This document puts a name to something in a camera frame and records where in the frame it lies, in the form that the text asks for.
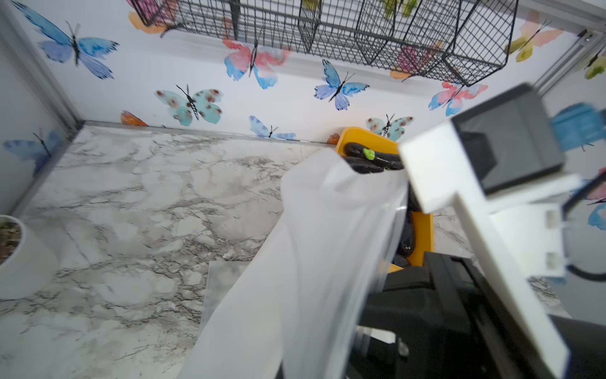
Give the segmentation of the clear zip-top bag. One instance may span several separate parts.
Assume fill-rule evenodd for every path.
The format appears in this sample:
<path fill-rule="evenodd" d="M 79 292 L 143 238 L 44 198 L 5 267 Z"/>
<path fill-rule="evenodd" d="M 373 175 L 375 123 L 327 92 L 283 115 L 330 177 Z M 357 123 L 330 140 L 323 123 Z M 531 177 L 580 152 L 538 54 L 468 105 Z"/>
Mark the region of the clear zip-top bag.
<path fill-rule="evenodd" d="M 404 171 L 359 174 L 325 149 L 282 177 L 283 212 L 201 332 L 182 378 L 341 378 L 393 254 Z"/>

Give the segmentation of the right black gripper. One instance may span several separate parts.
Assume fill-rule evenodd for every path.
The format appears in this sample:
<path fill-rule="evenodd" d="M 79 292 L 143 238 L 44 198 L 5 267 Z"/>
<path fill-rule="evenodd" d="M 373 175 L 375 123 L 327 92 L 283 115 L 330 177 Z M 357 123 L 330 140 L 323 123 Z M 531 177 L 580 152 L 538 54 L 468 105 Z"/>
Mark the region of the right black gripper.
<path fill-rule="evenodd" d="M 360 325 L 394 336 L 353 349 L 347 378 L 519 378 L 505 305 L 468 258 L 426 253 L 388 274 Z"/>

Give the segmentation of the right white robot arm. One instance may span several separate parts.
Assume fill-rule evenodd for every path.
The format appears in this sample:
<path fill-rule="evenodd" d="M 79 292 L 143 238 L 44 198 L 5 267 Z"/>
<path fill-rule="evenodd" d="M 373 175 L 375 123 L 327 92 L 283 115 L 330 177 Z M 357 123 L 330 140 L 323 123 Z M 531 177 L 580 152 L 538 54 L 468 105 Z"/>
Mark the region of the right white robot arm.
<path fill-rule="evenodd" d="M 451 206 L 473 258 L 426 252 L 388 275 L 360 323 L 394 334 L 350 354 L 350 378 L 603 378 L 605 328 L 547 314 L 531 276 L 568 271 L 563 223 L 583 185 L 538 92 L 518 85 L 399 148 L 426 213 Z"/>

